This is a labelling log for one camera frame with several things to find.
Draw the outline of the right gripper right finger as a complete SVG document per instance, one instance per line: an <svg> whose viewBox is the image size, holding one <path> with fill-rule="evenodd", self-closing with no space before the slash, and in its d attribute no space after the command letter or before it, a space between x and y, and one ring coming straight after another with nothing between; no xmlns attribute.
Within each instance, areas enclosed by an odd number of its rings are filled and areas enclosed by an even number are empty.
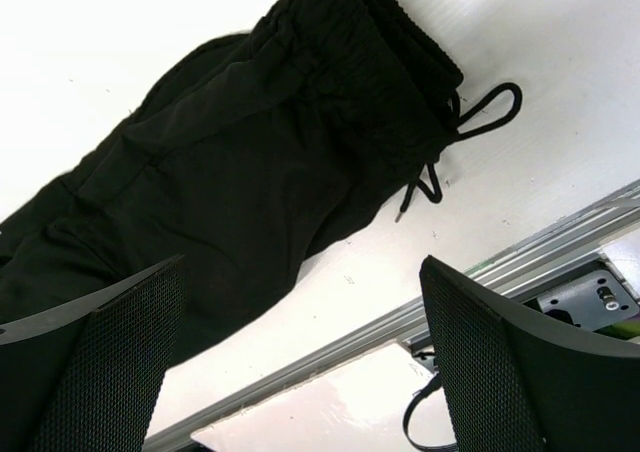
<svg viewBox="0 0 640 452"><path fill-rule="evenodd" d="M638 345L546 316L433 256L419 278L459 450L638 450Z"/></svg>

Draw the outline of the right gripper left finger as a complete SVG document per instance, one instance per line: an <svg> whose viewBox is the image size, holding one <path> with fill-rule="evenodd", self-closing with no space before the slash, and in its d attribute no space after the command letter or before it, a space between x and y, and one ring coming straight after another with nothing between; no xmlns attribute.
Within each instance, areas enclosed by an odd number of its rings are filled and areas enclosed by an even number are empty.
<svg viewBox="0 0 640 452"><path fill-rule="evenodd" d="M2 450L141 450L186 291L178 255L2 324Z"/></svg>

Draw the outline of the black trousers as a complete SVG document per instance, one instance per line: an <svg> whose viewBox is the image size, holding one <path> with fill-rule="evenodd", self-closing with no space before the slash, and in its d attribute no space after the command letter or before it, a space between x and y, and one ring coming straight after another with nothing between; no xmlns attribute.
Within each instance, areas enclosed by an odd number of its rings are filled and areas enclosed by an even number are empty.
<svg viewBox="0 0 640 452"><path fill-rule="evenodd" d="M71 171L1 225L12 322L182 254L172 365L294 287L462 141L463 75L396 0L278 0L246 34L184 57Z"/></svg>

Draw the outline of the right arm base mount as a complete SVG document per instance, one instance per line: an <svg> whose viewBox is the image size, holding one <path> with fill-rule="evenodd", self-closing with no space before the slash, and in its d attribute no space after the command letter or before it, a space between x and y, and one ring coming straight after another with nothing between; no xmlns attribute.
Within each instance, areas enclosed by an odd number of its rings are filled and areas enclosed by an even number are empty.
<svg viewBox="0 0 640 452"><path fill-rule="evenodd" d="M557 320L639 342L639 230L542 244L475 280Z"/></svg>

